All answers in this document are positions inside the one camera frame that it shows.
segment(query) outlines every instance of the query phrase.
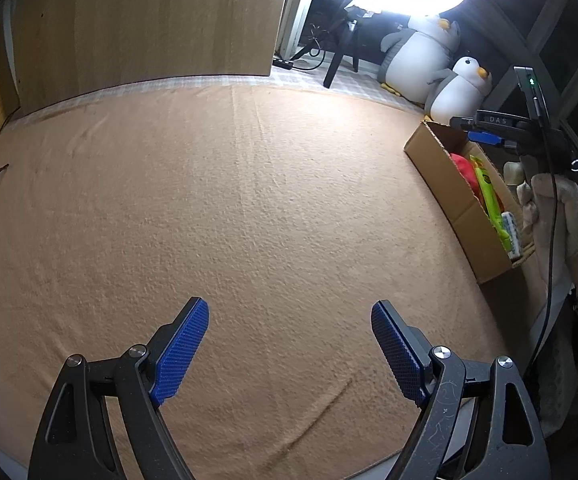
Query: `small penguin plush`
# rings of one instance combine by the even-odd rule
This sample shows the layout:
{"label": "small penguin plush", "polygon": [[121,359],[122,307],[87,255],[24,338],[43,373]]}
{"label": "small penguin plush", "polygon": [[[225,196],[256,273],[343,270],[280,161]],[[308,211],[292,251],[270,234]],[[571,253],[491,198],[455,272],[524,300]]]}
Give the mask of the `small penguin plush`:
{"label": "small penguin plush", "polygon": [[424,113],[441,124],[452,117],[473,117],[492,88],[491,74],[472,57],[460,58],[453,70],[438,70],[427,82],[432,91]]}
{"label": "small penguin plush", "polygon": [[386,52],[378,81],[392,93],[423,104],[433,89],[431,75],[447,68],[460,45],[460,27],[440,16],[412,16],[408,28],[387,34],[380,42]]}

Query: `white glove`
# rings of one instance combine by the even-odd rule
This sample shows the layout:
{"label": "white glove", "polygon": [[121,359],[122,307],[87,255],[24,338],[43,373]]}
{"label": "white glove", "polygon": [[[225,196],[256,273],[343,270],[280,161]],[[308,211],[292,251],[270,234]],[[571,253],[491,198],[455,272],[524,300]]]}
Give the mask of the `white glove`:
{"label": "white glove", "polygon": [[[558,190],[558,224],[563,219],[566,223],[566,234],[556,229],[554,244],[554,282],[558,269],[560,253],[564,252],[566,266],[578,292],[578,184],[556,175]],[[533,241],[538,253],[540,268],[545,268],[549,259],[549,239],[553,220],[553,185],[548,173],[535,175],[531,187],[525,182],[518,186],[518,199],[522,205],[525,226],[533,229]]]}

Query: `cardboard box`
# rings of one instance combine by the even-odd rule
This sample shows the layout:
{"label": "cardboard box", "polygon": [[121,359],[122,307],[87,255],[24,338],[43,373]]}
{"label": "cardboard box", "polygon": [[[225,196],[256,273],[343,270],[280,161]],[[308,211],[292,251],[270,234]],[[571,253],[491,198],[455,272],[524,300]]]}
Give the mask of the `cardboard box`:
{"label": "cardboard box", "polygon": [[457,153],[467,159],[469,155],[480,158],[505,210],[513,213],[518,228],[522,228],[522,210],[519,204],[496,168],[480,147],[470,142],[467,134],[442,124],[423,122],[407,141],[405,152],[449,219],[478,283],[488,282],[509,269],[520,266],[530,256],[533,247],[527,245],[527,240],[521,239],[523,256],[520,260],[511,262],[480,201],[451,160],[449,153]]}

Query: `blue gripper pad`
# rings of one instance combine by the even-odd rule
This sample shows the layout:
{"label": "blue gripper pad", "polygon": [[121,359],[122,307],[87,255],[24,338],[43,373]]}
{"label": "blue gripper pad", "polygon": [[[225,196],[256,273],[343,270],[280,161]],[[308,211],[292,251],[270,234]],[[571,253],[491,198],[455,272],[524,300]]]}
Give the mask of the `blue gripper pad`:
{"label": "blue gripper pad", "polygon": [[156,407],[178,392],[208,326],[209,306],[206,301],[198,300],[156,365],[156,377],[149,393]]}
{"label": "blue gripper pad", "polygon": [[422,406],[428,397],[424,370],[380,303],[371,309],[371,329],[398,382],[402,394]]}

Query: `brown cloth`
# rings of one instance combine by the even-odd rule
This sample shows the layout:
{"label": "brown cloth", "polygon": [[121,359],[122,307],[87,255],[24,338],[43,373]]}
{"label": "brown cloth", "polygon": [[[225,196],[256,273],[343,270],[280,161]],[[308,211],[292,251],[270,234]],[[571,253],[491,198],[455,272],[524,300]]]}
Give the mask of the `brown cloth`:
{"label": "brown cloth", "polygon": [[[432,343],[502,336],[402,148],[420,117],[324,92],[107,98],[0,135],[0,447],[28,462],[64,359],[211,320],[163,416],[198,480],[331,479],[418,415],[371,333],[386,298]],[[117,413],[112,413],[114,426]],[[117,435],[128,478],[139,478]]]}

